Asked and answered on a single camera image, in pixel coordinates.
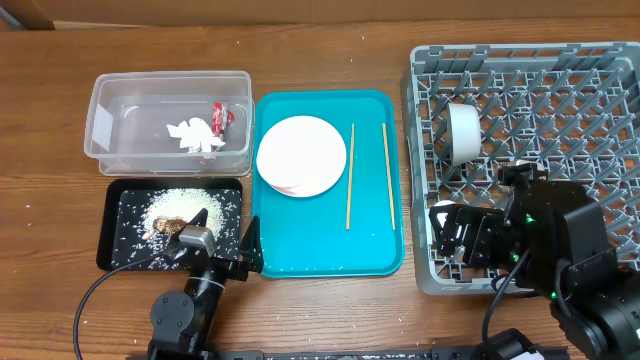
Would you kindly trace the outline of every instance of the plastic container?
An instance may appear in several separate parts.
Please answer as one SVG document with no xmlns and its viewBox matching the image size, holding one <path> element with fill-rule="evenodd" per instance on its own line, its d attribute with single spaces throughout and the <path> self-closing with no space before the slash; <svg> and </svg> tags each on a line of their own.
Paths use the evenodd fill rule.
<svg viewBox="0 0 640 360">
<path fill-rule="evenodd" d="M 640 269 L 640 44 L 419 46 L 402 83 L 418 286 L 427 294 L 494 293 L 500 271 L 438 255 L 427 213 L 442 200 L 504 208 L 506 162 L 541 163 L 602 206 L 618 261 Z M 447 104 L 476 107 L 482 151 L 451 166 Z M 507 292 L 518 290 L 510 285 Z"/>
<path fill-rule="evenodd" d="M 98 77 L 84 152 L 114 176 L 242 176 L 251 169 L 254 105 L 244 71 L 162 71 Z M 214 102 L 235 120 L 215 152 L 188 153 L 167 124 L 198 117 L 211 124 Z"/>
</svg>

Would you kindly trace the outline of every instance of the cable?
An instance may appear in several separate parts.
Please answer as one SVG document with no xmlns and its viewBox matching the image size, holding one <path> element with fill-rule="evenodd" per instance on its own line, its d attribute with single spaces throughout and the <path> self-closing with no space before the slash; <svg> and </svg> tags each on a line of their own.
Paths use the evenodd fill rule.
<svg viewBox="0 0 640 360">
<path fill-rule="evenodd" d="M 562 313 L 564 314 L 564 316 L 571 317 L 571 312 L 569 311 L 569 308 L 565 303 L 565 298 L 562 295 L 562 286 L 560 286 L 560 278 L 562 277 L 562 272 L 568 266 L 571 266 L 571 262 L 569 260 L 558 259 L 558 262 L 556 263 L 556 276 L 555 276 L 554 285 L 556 290 L 556 296 L 558 297 L 558 306 L 560 307 L 560 310 L 562 310 Z"/>
<path fill-rule="evenodd" d="M 119 268 L 117 268 L 115 270 L 111 270 L 110 272 L 104 274 L 100 279 L 98 279 L 98 281 L 93 283 L 93 285 L 91 285 L 89 290 L 87 290 L 87 293 L 84 294 L 84 297 L 82 298 L 82 301 L 80 301 L 80 306 L 78 306 L 78 310 L 76 311 L 76 317 L 73 320 L 73 350 L 76 352 L 76 358 L 78 360 L 82 360 L 82 353 L 80 352 L 80 344 L 78 344 L 78 326 L 80 324 L 80 315 L 82 314 L 82 309 L 84 309 L 84 305 L 87 303 L 87 300 L 89 300 L 89 296 L 91 296 L 91 294 L 98 287 L 98 285 L 102 284 L 105 280 L 110 278 L 111 275 L 114 275 L 114 274 L 116 274 L 116 273 L 118 273 L 118 272 L 120 272 L 122 270 L 128 269 L 130 267 L 133 267 L 133 266 L 136 266 L 136 265 L 140 265 L 140 264 L 145 263 L 147 261 L 154 260 L 157 257 L 158 257 L 157 255 L 153 255 L 153 256 L 148 257 L 146 259 L 138 260 L 138 261 L 132 262 L 131 264 L 127 264 L 127 265 L 121 266 L 121 267 L 119 267 Z"/>
<path fill-rule="evenodd" d="M 493 279 L 491 279 L 491 288 L 493 289 L 493 291 L 498 292 L 498 281 L 506 277 L 507 277 L 507 274 L 500 274 L 494 277 Z M 504 294 L 504 296 L 508 296 L 514 299 L 531 299 L 531 298 L 540 296 L 540 294 L 538 294 L 538 292 L 535 290 L 531 290 L 531 291 L 518 291 L 511 294 Z"/>
<path fill-rule="evenodd" d="M 507 278 L 504 279 L 502 285 L 500 285 L 500 289 L 498 289 L 496 297 L 493 298 L 491 306 L 489 306 L 487 313 L 484 315 L 484 320 L 482 321 L 482 343 L 487 348 L 489 347 L 489 321 L 491 321 L 491 315 L 493 315 L 493 311 L 496 309 L 496 306 L 498 306 L 502 295 L 504 295 L 504 292 L 505 290 L 507 290 L 507 287 L 509 286 L 509 283 L 511 282 L 513 277 L 518 273 L 522 265 L 527 262 L 527 260 L 529 260 L 529 254 L 529 249 L 527 249 L 527 251 L 522 254 L 520 260 L 518 260 L 518 262 L 516 263 L 516 266 L 513 267 L 513 270 L 509 273 Z"/>
</svg>

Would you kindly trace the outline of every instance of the white cup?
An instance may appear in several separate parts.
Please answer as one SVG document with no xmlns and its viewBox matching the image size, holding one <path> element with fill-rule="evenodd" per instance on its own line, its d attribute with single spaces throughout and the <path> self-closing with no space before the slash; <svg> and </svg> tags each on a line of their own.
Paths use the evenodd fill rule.
<svg viewBox="0 0 640 360">
<path fill-rule="evenodd" d="M 447 132 L 451 165 L 457 166 L 480 156 L 480 118 L 474 106 L 450 103 Z"/>
</svg>

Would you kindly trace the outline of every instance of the clear plastic container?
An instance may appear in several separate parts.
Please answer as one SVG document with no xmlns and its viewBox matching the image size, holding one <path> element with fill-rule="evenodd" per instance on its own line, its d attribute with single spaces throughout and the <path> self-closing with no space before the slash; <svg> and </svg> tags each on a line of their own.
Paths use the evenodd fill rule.
<svg viewBox="0 0 640 360">
<path fill-rule="evenodd" d="M 193 117 L 211 124 L 214 102 L 235 120 L 218 151 L 188 153 L 167 125 Z M 114 176 L 242 176 L 252 160 L 254 104 L 244 71 L 163 71 L 98 77 L 85 129 L 84 152 Z"/>
</svg>

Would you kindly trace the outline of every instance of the wooden table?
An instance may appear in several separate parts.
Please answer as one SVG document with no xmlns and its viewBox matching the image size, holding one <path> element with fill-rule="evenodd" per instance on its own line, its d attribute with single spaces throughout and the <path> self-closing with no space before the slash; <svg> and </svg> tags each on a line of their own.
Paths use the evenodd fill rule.
<svg viewBox="0 0 640 360">
<path fill-rule="evenodd" d="M 95 265 L 113 179 L 82 151 L 97 76 L 246 70 L 256 102 L 279 90 L 376 88 L 394 102 L 406 257 L 385 278 L 269 280 L 227 287 L 212 341 L 268 352 L 474 344 L 489 297 L 434 297 L 415 284 L 400 77 L 417 45 L 640 40 L 640 19 L 442 21 L 339 26 L 164 28 L 0 34 L 0 358 L 70 359 L 71 325 Z M 251 178 L 242 178 L 250 189 Z M 244 224 L 250 213 L 245 191 Z M 184 273 L 125 273 L 94 293 L 80 324 L 86 359 L 144 352 L 150 307 Z M 492 331 L 567 344 L 548 302 L 505 300 Z M 579 353 L 572 349 L 572 355 Z"/>
</svg>

